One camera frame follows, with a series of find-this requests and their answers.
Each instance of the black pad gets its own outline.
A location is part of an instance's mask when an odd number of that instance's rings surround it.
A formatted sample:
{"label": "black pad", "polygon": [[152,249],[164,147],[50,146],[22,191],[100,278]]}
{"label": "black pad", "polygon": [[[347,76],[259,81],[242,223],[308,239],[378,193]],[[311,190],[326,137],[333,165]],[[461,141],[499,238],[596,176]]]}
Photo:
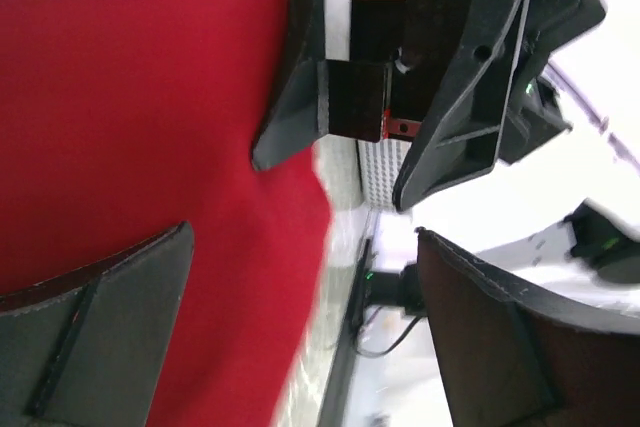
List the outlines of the black pad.
{"label": "black pad", "polygon": [[433,232],[418,269],[456,427],[640,425],[640,320],[554,294]]}
{"label": "black pad", "polygon": [[143,426],[192,253],[184,223],[0,297],[2,425]]}

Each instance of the wire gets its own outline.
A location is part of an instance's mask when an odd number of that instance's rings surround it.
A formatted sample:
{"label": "wire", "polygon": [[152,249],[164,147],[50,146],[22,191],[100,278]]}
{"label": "wire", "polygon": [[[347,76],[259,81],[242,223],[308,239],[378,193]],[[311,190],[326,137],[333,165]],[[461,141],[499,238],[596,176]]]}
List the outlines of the wire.
{"label": "wire", "polygon": [[391,352],[393,352],[396,347],[398,347],[403,341],[404,339],[407,338],[407,336],[409,335],[409,333],[413,330],[413,328],[418,325],[418,322],[420,322],[424,317],[416,317],[414,318],[409,325],[407,326],[406,329],[404,329],[404,332],[402,332],[402,334],[400,334],[400,337],[398,337],[396,339],[396,341],[391,344],[391,346],[382,351],[382,352],[368,352],[366,350],[362,350],[360,349],[360,347],[358,346],[358,341],[359,341],[359,336],[356,335],[354,336],[353,339],[353,348],[355,349],[356,353],[362,357],[366,357],[368,359],[379,359],[381,357],[384,357],[385,355],[390,354]]}

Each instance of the red towel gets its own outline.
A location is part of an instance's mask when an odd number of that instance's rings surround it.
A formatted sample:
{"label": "red towel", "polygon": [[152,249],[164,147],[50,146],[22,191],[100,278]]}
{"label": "red towel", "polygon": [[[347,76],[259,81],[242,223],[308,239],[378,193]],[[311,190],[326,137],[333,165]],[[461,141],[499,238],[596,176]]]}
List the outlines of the red towel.
{"label": "red towel", "polygon": [[148,425],[269,425],[329,223],[311,152],[250,144],[286,0],[0,0],[0,291],[181,220],[196,249]]}

